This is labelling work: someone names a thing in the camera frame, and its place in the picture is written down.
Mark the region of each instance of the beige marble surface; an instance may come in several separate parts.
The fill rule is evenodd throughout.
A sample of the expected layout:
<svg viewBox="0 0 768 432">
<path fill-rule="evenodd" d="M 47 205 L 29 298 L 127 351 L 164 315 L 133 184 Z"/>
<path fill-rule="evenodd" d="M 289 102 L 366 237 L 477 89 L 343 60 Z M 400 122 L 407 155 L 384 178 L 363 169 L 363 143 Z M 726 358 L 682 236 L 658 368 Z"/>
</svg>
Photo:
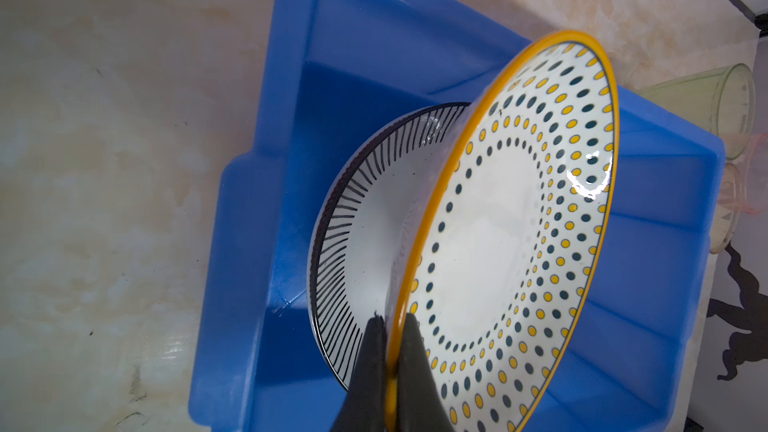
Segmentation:
<svg viewBox="0 0 768 432">
<path fill-rule="evenodd" d="M 642 87 L 752 64 L 726 0 L 460 0 L 606 45 Z M 273 0 L 0 0 L 0 430 L 197 430 L 218 181 L 249 149 Z"/>
</svg>

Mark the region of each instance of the blue container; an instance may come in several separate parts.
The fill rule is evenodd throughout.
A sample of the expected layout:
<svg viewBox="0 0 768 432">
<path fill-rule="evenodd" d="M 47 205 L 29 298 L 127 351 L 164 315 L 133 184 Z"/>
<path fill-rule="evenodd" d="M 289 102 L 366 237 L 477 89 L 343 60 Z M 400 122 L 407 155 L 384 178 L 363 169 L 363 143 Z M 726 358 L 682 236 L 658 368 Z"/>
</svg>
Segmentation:
<svg viewBox="0 0 768 432">
<path fill-rule="evenodd" d="M 254 148 L 225 169 L 189 411 L 214 432 L 328 430 L 306 255 L 332 180 L 380 126 L 473 101 L 529 41 L 454 0 L 275 0 Z M 625 89 L 614 205 L 573 340 L 525 427 L 663 430 L 709 248 L 723 143 Z"/>
</svg>

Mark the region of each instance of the dotted pattern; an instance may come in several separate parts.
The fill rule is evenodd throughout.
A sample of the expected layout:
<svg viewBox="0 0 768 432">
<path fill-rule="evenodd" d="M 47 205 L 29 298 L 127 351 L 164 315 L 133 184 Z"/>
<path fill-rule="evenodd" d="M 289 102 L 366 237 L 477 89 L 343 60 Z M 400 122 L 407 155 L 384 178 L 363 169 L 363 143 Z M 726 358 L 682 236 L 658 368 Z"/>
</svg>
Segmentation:
<svg viewBox="0 0 768 432">
<path fill-rule="evenodd" d="M 548 382 L 583 300 L 604 226 L 615 154 L 613 112 L 596 55 L 581 44 L 561 43 L 505 85 L 466 144 L 422 251 L 410 305 L 458 430 L 516 430 Z M 530 161 L 540 180 L 538 214 L 526 231 L 530 247 L 519 265 L 524 279 L 499 305 L 497 322 L 478 324 L 471 340 L 452 337 L 440 312 L 456 305 L 437 303 L 433 291 L 461 287 L 440 282 L 441 270 L 452 266 L 441 262 L 441 248 L 457 245 L 442 243 L 441 234 L 455 225 L 456 208 L 471 206 L 462 198 L 484 166 L 512 159 Z"/>
</svg>

